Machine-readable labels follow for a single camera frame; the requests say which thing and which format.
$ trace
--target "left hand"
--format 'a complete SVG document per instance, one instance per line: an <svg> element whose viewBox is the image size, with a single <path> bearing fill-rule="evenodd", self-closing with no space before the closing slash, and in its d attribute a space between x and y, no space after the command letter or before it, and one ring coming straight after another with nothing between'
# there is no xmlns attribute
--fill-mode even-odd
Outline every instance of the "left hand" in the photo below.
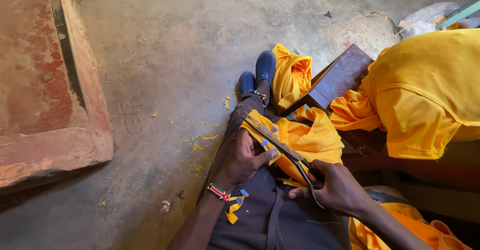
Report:
<svg viewBox="0 0 480 250"><path fill-rule="evenodd" d="M220 188L224 187L225 189L222 188L224 191L231 192L235 187L250 180L259 167L277 156L276 151L265 152L256 140L255 144L256 146L249 132L244 128L240 129L235 148L215 178L214 184Z"/></svg>

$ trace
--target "right hand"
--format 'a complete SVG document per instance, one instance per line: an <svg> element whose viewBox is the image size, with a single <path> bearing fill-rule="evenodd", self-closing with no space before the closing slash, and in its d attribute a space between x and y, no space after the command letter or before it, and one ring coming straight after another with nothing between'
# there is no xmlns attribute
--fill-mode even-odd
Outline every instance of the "right hand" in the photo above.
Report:
<svg viewBox="0 0 480 250"><path fill-rule="evenodd" d="M325 175L325 182L321 183L309 173L310 181L319 188L313 194L326 209L343 216L358 217L377 205L342 164L315 159L311 166ZM308 188L301 187L288 192L288 197L311 198L311 193Z"/></svg>

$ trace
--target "hand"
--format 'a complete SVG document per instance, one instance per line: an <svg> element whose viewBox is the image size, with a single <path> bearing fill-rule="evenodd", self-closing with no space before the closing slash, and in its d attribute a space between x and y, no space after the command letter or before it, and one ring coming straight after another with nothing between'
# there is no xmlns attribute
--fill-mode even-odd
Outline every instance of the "hand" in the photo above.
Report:
<svg viewBox="0 0 480 250"><path fill-rule="evenodd" d="M214 184L224 191L231 192L235 187L250 180L261 165L268 163L276 156L276 151L265 152L260 144L252 139L248 131L242 128L237 135L235 148L215 178Z"/></svg>
<svg viewBox="0 0 480 250"><path fill-rule="evenodd" d="M319 188L313 194L325 208L343 216L358 217L377 205L342 164L315 159L311 166L325 175L325 183L321 183L309 173L310 180ZM292 189L288 197L311 198L311 194L308 188L302 187Z"/></svg>

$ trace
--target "yellow cloth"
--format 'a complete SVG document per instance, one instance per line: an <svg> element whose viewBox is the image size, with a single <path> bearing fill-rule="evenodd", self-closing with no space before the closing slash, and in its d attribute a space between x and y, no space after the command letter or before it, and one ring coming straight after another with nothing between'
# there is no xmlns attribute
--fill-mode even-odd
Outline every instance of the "yellow cloth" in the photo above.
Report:
<svg viewBox="0 0 480 250"><path fill-rule="evenodd" d="M279 107L284 109L310 89L312 57L290 54L290 51L280 43L272 51L276 55L273 97ZM302 110L303 107L297 109L295 114Z"/></svg>
<svg viewBox="0 0 480 250"><path fill-rule="evenodd" d="M407 204L402 203L384 203L381 204L389 213L392 214L401 224L408 230L427 243L436 250L471 250L470 247L464 245L453 234L448 227L440 221L433 221L430 225L424 224L420 212ZM378 238L369 228L360 221L350 218L350 242L353 250L390 250L385 243Z"/></svg>
<svg viewBox="0 0 480 250"><path fill-rule="evenodd" d="M252 110L250 115L255 118L261 125L272 129L274 124L267 118L260 115L256 110ZM285 118L281 118L277 123L278 139L294 149L302 155L308 162L314 159L329 163L342 163L340 159L342 155L343 143L340 141L340 136L328 119L325 112L310 108L298 113L294 119L296 121L309 120L313 122L312 127L306 126L298 122L290 122ZM240 126L249 131L258 142L263 142L265 138L261 136L256 130L252 129L246 122ZM271 143L267 143L266 149L273 149ZM275 163L290 177L306 185L305 180L299 173L295 165L288 160L285 155L278 154Z"/></svg>
<svg viewBox="0 0 480 250"><path fill-rule="evenodd" d="M384 49L358 92L332 101L336 129L387 132L388 155L438 159L480 138L480 29L421 34Z"/></svg>

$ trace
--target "scissor blade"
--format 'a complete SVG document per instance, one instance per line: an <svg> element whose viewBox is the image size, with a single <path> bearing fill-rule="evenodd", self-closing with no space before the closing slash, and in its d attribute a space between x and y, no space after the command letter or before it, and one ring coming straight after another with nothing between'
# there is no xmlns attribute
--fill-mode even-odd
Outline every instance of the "scissor blade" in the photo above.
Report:
<svg viewBox="0 0 480 250"><path fill-rule="evenodd" d="M266 138L269 142L271 142L282 154L286 156L291 156L289 157L290 159L294 161L302 161L303 156L301 156L299 153L296 151L292 150L290 147L288 147L285 143L281 142L276 136L274 136L269 130L267 129L262 129L252 123L250 123L247 119L243 118L242 119L247 122L249 126L251 126L253 129L255 129L261 136Z"/></svg>

